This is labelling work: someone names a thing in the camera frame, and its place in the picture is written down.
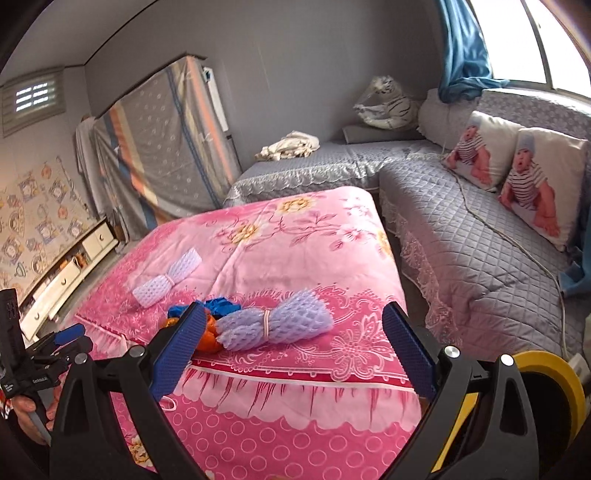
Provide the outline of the person's left hand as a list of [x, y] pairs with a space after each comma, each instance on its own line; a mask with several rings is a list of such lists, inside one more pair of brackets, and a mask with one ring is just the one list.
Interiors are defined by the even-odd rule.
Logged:
[[[53, 429], [56, 410], [61, 395], [61, 388], [54, 388], [52, 393], [52, 403], [46, 408], [46, 416], [48, 419], [48, 421], [46, 422], [46, 429], [48, 431], [51, 431]], [[21, 427], [23, 432], [35, 443], [39, 445], [47, 445], [47, 442], [43, 434], [34, 425], [30, 417], [30, 415], [36, 411], [34, 401], [28, 397], [15, 396], [11, 400], [11, 404], [12, 409], [17, 416], [19, 426]]]

